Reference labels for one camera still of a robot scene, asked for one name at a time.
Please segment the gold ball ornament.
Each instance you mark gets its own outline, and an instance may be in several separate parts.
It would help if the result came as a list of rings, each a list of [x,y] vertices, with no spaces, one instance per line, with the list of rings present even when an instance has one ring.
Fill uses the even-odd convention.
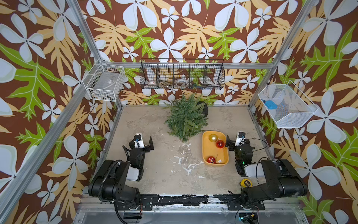
[[[211,134],[211,135],[209,135],[209,140],[211,142],[217,142],[218,141],[218,136],[216,134]]]

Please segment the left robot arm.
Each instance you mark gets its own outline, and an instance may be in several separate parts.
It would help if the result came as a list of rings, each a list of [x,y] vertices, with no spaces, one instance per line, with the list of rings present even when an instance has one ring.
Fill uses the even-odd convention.
[[[154,150],[152,137],[145,145],[143,135],[135,134],[129,147],[122,146],[126,160],[105,160],[89,184],[88,194],[101,202],[121,202],[137,207],[138,188],[127,186],[126,181],[139,182],[144,174],[145,155]]]

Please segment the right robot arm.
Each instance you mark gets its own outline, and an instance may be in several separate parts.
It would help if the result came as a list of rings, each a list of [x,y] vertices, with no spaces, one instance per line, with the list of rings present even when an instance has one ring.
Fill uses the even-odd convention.
[[[239,175],[243,177],[263,176],[265,183],[249,187],[244,185],[241,190],[240,203],[262,202],[265,200],[276,200],[284,197],[301,197],[308,193],[308,185],[304,183],[301,176],[293,168],[287,159],[270,160],[266,157],[253,163],[252,157],[254,147],[245,133],[239,132],[236,140],[227,136],[225,147],[235,153],[235,167]]]

